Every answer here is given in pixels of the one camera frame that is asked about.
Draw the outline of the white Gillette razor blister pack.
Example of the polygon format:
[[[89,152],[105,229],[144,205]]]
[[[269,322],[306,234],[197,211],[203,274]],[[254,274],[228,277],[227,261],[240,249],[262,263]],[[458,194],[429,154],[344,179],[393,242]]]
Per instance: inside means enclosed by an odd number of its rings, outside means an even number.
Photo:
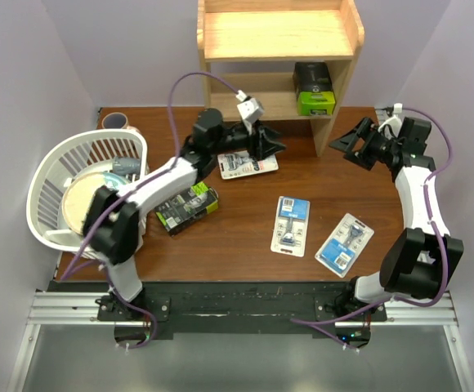
[[[218,167],[223,180],[233,180],[245,176],[254,176],[279,169],[276,156],[272,155],[257,161],[247,151],[238,151],[217,156]]]

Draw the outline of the black green razor box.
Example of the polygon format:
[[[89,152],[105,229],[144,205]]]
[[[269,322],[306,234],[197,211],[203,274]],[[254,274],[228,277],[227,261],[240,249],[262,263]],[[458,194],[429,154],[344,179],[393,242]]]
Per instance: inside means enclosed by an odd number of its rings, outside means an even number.
[[[296,62],[293,85],[300,116],[331,116],[336,105],[328,66],[324,62]]]
[[[159,204],[154,213],[173,237],[218,209],[217,191],[202,181]]]

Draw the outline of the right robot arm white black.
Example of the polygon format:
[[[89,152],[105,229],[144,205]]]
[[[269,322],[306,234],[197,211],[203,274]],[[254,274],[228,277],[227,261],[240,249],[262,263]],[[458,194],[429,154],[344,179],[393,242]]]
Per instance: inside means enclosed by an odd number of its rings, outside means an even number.
[[[348,296],[339,301],[345,319],[359,320],[371,307],[389,300],[420,307],[436,304],[463,255],[462,240],[451,236],[440,213],[435,187],[440,169],[425,154],[431,130],[431,123],[419,118],[406,117],[393,127],[365,117],[330,144],[366,170],[375,163],[388,168],[404,222],[380,270],[350,281]]]

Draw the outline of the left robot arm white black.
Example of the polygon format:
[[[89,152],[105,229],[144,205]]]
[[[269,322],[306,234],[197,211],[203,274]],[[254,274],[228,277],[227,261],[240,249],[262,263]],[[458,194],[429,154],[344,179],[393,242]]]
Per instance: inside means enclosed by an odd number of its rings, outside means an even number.
[[[223,153],[246,150],[263,160],[286,149],[280,133],[257,120],[251,125],[224,123],[218,109],[201,111],[178,155],[159,169],[117,190],[101,186],[94,194],[83,223],[83,246],[100,256],[117,292],[115,309],[126,320],[145,310],[142,282],[135,265],[141,242],[141,219],[159,204],[204,180]]]

